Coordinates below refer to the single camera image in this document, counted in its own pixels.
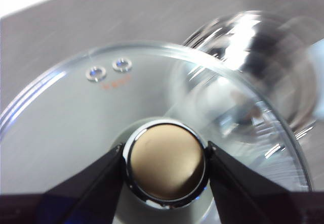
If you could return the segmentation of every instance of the beige knob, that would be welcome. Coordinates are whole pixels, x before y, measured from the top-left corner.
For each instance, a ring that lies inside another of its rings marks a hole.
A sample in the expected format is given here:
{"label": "beige knob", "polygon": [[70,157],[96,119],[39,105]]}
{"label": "beige knob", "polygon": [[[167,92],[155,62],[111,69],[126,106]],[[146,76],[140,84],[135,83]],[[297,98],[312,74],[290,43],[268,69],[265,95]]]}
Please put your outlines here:
{"label": "beige knob", "polygon": [[149,128],[134,143],[131,169],[138,186],[162,200],[185,197],[204,173],[203,149],[188,130],[173,124]]}

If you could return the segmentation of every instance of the glass lid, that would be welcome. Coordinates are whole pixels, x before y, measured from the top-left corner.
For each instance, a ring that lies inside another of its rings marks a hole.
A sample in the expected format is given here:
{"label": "glass lid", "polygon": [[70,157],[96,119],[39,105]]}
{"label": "glass lid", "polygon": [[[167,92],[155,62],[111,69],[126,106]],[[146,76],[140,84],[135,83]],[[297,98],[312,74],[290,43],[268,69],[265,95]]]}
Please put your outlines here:
{"label": "glass lid", "polygon": [[[1,115],[1,193],[47,191],[149,118],[182,122],[291,191],[311,188],[298,143],[247,82],[203,52],[142,42],[60,63],[14,99]],[[207,187],[193,204],[166,213],[124,186],[114,223],[215,223],[212,203]]]}

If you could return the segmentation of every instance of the gray surface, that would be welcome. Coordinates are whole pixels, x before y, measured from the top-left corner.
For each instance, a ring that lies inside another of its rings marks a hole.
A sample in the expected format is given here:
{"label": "gray surface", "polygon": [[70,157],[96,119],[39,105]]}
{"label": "gray surface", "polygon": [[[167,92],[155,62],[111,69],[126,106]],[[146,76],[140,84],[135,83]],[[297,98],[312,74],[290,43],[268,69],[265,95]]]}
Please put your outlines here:
{"label": "gray surface", "polygon": [[[324,23],[324,0],[50,0],[2,18],[1,110],[39,74],[80,51],[137,39],[182,43],[207,21],[241,10]],[[315,152],[308,150],[308,161]]]}

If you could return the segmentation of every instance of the metal grommet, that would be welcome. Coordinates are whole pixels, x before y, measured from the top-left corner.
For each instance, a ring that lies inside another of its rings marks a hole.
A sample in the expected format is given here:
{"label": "metal grommet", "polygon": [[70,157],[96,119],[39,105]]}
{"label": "metal grommet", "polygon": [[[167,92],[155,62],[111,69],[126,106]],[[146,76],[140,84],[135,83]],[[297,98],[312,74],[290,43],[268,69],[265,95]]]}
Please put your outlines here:
{"label": "metal grommet", "polygon": [[86,71],[86,77],[89,81],[99,82],[106,77],[106,69],[102,66],[94,66]]}
{"label": "metal grommet", "polygon": [[132,62],[128,59],[120,58],[112,63],[112,67],[117,72],[127,72],[132,69]]}

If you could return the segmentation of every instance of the glass pot lid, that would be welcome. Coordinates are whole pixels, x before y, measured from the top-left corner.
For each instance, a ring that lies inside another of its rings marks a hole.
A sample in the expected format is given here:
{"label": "glass pot lid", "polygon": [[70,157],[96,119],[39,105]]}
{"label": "glass pot lid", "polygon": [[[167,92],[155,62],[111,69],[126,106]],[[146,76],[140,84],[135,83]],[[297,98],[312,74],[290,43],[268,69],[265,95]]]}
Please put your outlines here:
{"label": "glass pot lid", "polygon": [[[216,58],[160,42],[119,44],[60,63],[1,116],[1,193],[42,193],[80,172],[140,120],[174,119],[291,191],[310,190],[299,146],[271,106]],[[115,223],[218,220],[209,187],[155,210],[124,187]]]}

